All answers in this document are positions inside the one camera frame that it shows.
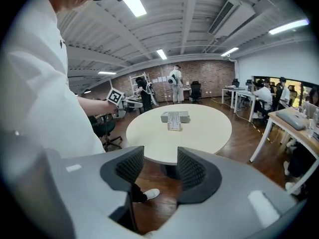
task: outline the red brick wall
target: red brick wall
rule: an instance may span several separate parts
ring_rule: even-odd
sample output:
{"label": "red brick wall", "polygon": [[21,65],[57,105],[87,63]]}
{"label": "red brick wall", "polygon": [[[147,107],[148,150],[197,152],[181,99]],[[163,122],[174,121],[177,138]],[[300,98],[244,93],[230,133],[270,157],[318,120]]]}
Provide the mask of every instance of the red brick wall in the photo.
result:
{"label": "red brick wall", "polygon": [[[147,69],[135,71],[112,80],[114,88],[131,96],[132,88],[130,83],[130,76],[141,75],[143,72],[149,74],[150,81],[157,79],[160,76],[168,76],[176,63],[166,64],[161,66],[150,67]],[[200,61],[185,61],[180,62],[181,73],[184,80],[184,87],[186,82],[191,84],[192,81],[199,81],[202,89],[203,97],[221,96],[221,88],[225,85],[230,85],[235,78],[234,63],[223,60],[200,60]],[[159,102],[165,101],[165,94],[167,100],[172,100],[172,91],[167,82],[160,82],[153,84],[156,96]]]}
{"label": "red brick wall", "polygon": [[104,82],[104,83],[92,88],[90,93],[83,94],[81,96],[84,98],[88,98],[88,99],[99,98],[101,100],[104,100],[104,99],[106,99],[110,90],[111,90],[111,84],[109,81],[107,81],[107,82]]}

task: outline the gray device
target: gray device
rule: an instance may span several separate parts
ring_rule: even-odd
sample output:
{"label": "gray device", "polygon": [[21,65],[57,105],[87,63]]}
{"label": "gray device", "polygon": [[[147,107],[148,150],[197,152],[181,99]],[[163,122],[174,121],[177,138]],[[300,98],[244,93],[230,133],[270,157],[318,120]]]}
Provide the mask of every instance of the gray device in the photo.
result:
{"label": "gray device", "polygon": [[[160,116],[161,122],[168,122],[168,112],[164,112]],[[187,111],[179,112],[180,122],[181,123],[189,123],[190,118]]]}
{"label": "gray device", "polygon": [[[118,224],[124,213],[134,220],[128,199],[130,185],[143,168],[142,146],[62,159],[23,136],[1,139],[4,182],[25,215],[51,238],[142,238],[132,232],[134,226],[128,230]],[[296,205],[252,166],[184,147],[176,151],[182,193],[176,212],[153,239],[277,238],[304,204]],[[265,229],[247,197],[255,190],[280,214]]]}
{"label": "gray device", "polygon": [[285,110],[277,111],[276,115],[298,131],[306,128],[305,124],[299,117],[293,114],[288,114]]}

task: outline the ceiling light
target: ceiling light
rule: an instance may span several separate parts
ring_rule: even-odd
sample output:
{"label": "ceiling light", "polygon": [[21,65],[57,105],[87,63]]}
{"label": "ceiling light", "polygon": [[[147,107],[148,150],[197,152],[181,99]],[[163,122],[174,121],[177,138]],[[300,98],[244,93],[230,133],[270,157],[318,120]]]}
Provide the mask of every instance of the ceiling light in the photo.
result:
{"label": "ceiling light", "polygon": [[135,17],[146,14],[146,11],[140,0],[123,0],[126,5],[130,8]]}
{"label": "ceiling light", "polygon": [[166,57],[166,55],[165,55],[165,53],[163,52],[162,49],[157,50],[156,52],[159,54],[159,56],[162,58],[162,60],[167,59],[167,57]]}
{"label": "ceiling light", "polygon": [[116,74],[116,73],[112,73],[112,72],[98,72],[98,74]]}
{"label": "ceiling light", "polygon": [[296,28],[296,27],[299,27],[299,26],[306,26],[308,24],[309,24],[309,21],[307,19],[297,20],[297,21],[288,23],[286,25],[283,25],[283,26],[274,28],[272,30],[269,30],[269,32],[271,34],[277,34],[277,33],[280,33],[282,31],[286,31],[286,30],[291,29],[291,28]]}
{"label": "ceiling light", "polygon": [[225,57],[226,55],[228,55],[228,54],[230,54],[230,53],[232,53],[232,52],[234,52],[234,51],[236,51],[236,50],[238,50],[238,48],[232,48],[231,50],[225,52],[225,53],[222,54],[221,56],[222,56],[222,57]]}

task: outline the shoe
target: shoe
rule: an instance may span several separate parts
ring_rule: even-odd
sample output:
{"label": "shoe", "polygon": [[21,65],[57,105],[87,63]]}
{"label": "shoe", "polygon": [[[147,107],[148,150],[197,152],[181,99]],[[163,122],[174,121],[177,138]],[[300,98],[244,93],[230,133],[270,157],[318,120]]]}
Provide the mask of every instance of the shoe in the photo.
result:
{"label": "shoe", "polygon": [[[294,187],[295,186],[295,183],[294,182],[287,182],[286,184],[285,184],[285,189],[288,191],[288,190],[290,190],[292,187]],[[297,196],[297,195],[299,195],[301,193],[301,187],[300,188],[298,188],[298,189],[296,189],[292,194],[293,195],[295,195],[295,196]]]}
{"label": "shoe", "polygon": [[285,175],[288,176],[290,172],[288,171],[289,162],[284,162]]}
{"label": "shoe", "polygon": [[154,236],[155,234],[156,234],[156,231],[150,231],[146,233],[145,235],[143,235],[143,237],[152,238],[152,236]]}
{"label": "shoe", "polygon": [[150,189],[144,192],[144,194],[148,197],[148,200],[157,197],[160,194],[159,189]]}
{"label": "shoe", "polygon": [[257,113],[253,113],[253,116],[252,116],[253,119],[259,119],[259,116]]}

